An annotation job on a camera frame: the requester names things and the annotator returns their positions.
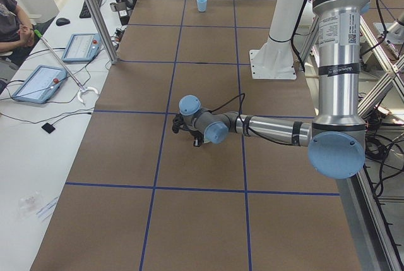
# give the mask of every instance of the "person's arm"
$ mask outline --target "person's arm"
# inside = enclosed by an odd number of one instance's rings
[[[27,26],[29,29],[32,29],[30,18],[25,13],[23,8],[21,8],[19,5],[16,5],[14,14],[18,17],[22,25]]]
[[[14,50],[18,47],[24,47],[27,44],[23,39],[19,39],[15,42],[0,42],[0,53]]]
[[[33,32],[28,27],[21,26],[19,33],[20,33],[19,40],[16,40],[14,42],[0,42],[0,52],[7,52],[14,50],[18,47],[30,46]]]
[[[28,17],[27,13],[23,10],[23,8],[21,8],[19,5],[16,5],[14,14],[18,17],[21,24],[30,30],[30,39],[25,42],[25,45],[31,47],[35,42],[35,34],[33,32],[33,27],[30,18]]]

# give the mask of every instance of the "light blue joint cap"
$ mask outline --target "light blue joint cap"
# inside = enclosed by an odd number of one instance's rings
[[[345,179],[357,174],[365,164],[365,151],[352,136],[322,132],[310,141],[309,160],[313,167],[329,178]]]
[[[183,116],[195,114],[201,108],[201,102],[196,96],[187,95],[179,101],[179,112]]]
[[[221,121],[215,121],[206,127],[204,138],[212,143],[221,143],[229,133],[229,128]]]

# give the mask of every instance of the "keyboard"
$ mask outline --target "keyboard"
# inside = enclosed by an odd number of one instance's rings
[[[98,6],[101,8],[102,0],[97,0],[97,3],[98,3]],[[80,17],[80,18],[90,18],[91,17],[90,10],[88,10],[86,2],[83,3],[83,7],[82,7],[80,15],[78,17]]]

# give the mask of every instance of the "robotic arm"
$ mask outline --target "robotic arm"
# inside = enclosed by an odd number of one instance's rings
[[[313,0],[319,16],[319,114],[311,124],[228,112],[212,114],[193,95],[179,103],[173,131],[222,142],[229,132],[305,146],[320,173],[344,179],[365,161],[365,122],[358,115],[360,12],[369,0]]]

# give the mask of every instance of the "white pillar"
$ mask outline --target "white pillar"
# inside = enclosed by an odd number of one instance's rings
[[[292,37],[293,29],[304,0],[278,0],[270,28],[270,37],[285,41]],[[296,79],[290,41],[268,41],[260,50],[250,51],[252,78],[256,79]]]

